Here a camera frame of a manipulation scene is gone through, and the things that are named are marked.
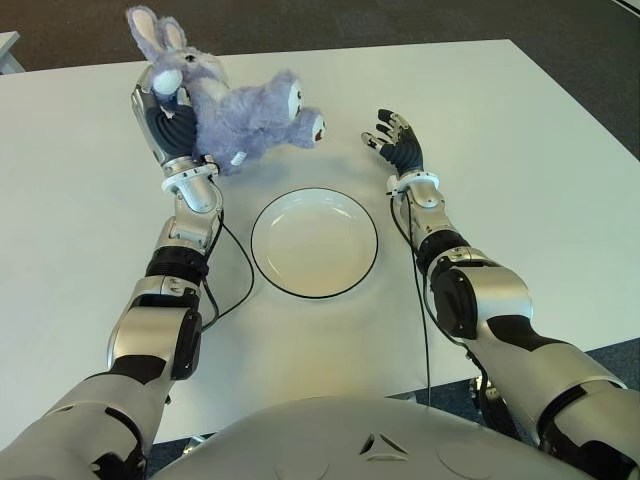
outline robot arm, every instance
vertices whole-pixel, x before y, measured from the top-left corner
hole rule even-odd
[[[598,479],[637,475],[640,394],[573,345],[533,330],[524,281],[452,225],[407,121],[389,110],[378,118],[388,124],[377,126],[386,137],[364,133],[362,139],[398,168],[388,193],[392,208],[402,207],[409,232],[403,234],[433,292],[437,326],[488,372],[542,450]]]
[[[169,391],[197,367],[200,283],[222,196],[213,183],[217,167],[191,157],[195,116],[186,96],[167,115],[148,73],[132,94],[133,108],[165,173],[163,188],[175,194],[175,215],[113,330],[110,369],[74,387],[2,452],[2,478],[143,478]]]

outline bunny ear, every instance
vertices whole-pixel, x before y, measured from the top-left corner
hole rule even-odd
[[[127,10],[127,21],[142,54],[150,62],[155,61],[165,51],[156,35],[158,19],[155,13],[147,7],[133,7]]]
[[[158,22],[158,33],[167,50],[184,50],[187,48],[187,37],[180,24],[173,17],[161,18]]]

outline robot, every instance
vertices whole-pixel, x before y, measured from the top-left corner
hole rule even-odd
[[[211,326],[198,312],[200,286],[208,290],[207,262],[224,227],[222,192],[213,159],[191,156],[188,96],[179,92],[167,116],[148,73],[133,109],[163,188],[175,195],[175,214],[113,329],[109,370],[80,382],[0,452],[0,479],[144,478],[171,387],[198,366],[200,336]],[[513,423],[497,417],[493,426],[504,434],[402,400],[315,398],[245,418],[153,478],[640,479],[640,393],[573,345],[532,329],[525,283],[452,225],[411,126],[389,110],[378,118],[379,135],[362,140],[397,170],[387,185],[391,213],[415,253],[429,312],[430,290],[436,326],[483,373],[488,423],[490,378],[501,396],[492,403],[511,412],[538,449],[511,438]]]

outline stuffed bunny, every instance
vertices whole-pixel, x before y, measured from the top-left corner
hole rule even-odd
[[[127,11],[131,33],[153,65],[152,88],[159,101],[184,87],[197,119],[194,155],[211,155],[221,175],[260,158],[283,143],[312,148],[326,126],[315,108],[303,108],[300,81],[290,71],[258,87],[229,88],[216,57],[187,46],[184,31],[171,17],[158,20],[147,7]]]

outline floor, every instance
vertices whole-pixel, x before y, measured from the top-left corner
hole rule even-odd
[[[124,19],[126,0],[2,0],[0,32],[27,70],[142,59]],[[192,44],[218,55],[510,38],[640,157],[640,20],[610,0],[172,0]],[[640,388],[640,339],[590,352]],[[419,401],[425,400],[419,392]],[[468,383],[433,389],[433,405],[480,421]],[[154,447],[149,474],[186,441]]]

